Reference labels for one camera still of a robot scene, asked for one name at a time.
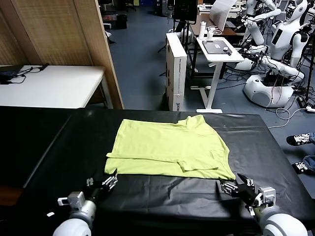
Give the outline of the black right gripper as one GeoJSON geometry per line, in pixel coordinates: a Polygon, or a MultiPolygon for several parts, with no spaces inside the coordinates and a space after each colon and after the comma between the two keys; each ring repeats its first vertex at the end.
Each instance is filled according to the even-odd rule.
{"type": "Polygon", "coordinates": [[[261,198],[254,190],[254,181],[252,178],[245,176],[244,174],[238,173],[238,177],[243,181],[244,185],[248,188],[239,188],[234,183],[220,180],[221,190],[228,195],[235,195],[238,193],[238,197],[242,199],[248,206],[260,206],[261,198]]]}

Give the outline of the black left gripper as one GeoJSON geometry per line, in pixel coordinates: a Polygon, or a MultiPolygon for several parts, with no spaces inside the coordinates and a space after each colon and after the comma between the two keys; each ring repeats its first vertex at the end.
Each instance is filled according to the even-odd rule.
{"type": "Polygon", "coordinates": [[[99,201],[102,201],[113,187],[116,186],[118,182],[118,170],[115,169],[113,173],[102,182],[102,185],[94,185],[94,178],[90,177],[86,180],[86,199],[92,201],[96,205],[99,201]]]}

